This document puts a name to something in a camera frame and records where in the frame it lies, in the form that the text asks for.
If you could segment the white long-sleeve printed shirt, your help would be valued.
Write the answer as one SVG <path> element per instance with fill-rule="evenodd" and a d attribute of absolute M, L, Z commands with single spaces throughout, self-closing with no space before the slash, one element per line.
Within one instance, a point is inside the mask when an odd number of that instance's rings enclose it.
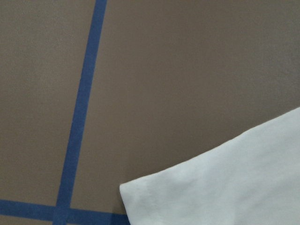
<path fill-rule="evenodd" d="M 132 225 L 297 225 L 300 111 L 120 185 Z"/>

